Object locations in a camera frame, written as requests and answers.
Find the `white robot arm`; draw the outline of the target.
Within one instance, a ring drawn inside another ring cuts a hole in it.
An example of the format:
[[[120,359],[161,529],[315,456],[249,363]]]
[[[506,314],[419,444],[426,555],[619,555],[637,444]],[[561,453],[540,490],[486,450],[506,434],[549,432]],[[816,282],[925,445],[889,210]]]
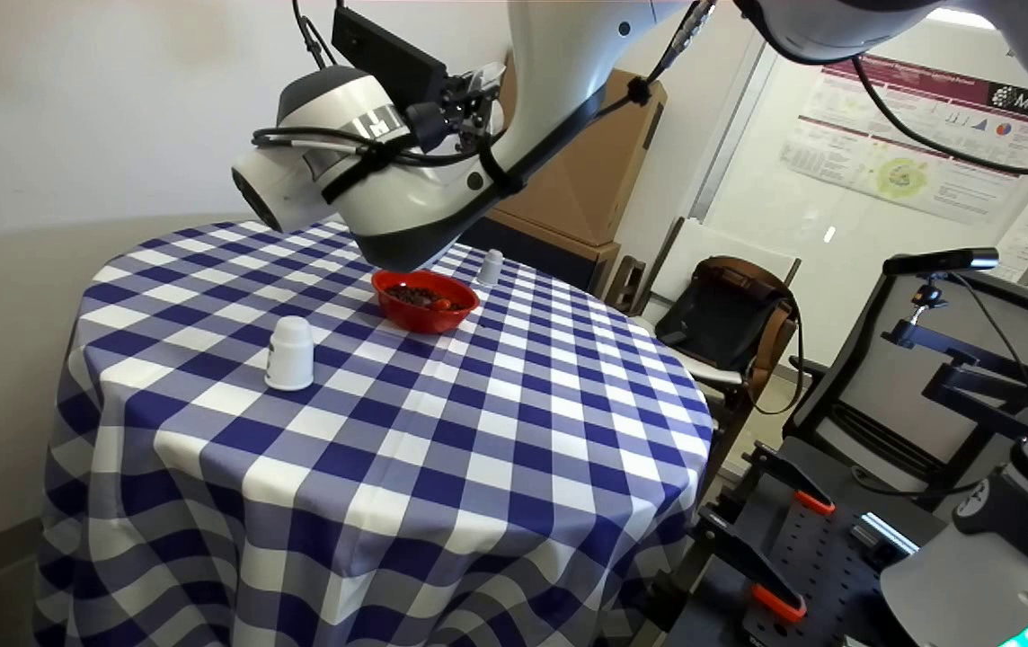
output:
[[[933,8],[980,15],[1028,68],[1028,0],[732,0],[754,32],[798,64],[851,60]],[[682,8],[680,40],[713,0],[506,0],[513,107],[500,132],[423,132],[373,71],[315,68],[279,92],[276,121],[231,168],[249,210],[291,234],[338,214],[371,265],[417,270],[491,203],[571,144],[601,112],[616,60]]]

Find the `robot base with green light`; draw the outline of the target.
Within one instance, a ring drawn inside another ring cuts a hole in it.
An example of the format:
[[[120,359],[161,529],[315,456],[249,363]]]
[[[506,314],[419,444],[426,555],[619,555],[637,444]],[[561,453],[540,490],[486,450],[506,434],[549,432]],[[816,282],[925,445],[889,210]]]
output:
[[[882,572],[882,597],[917,647],[1028,647],[1028,439]]]

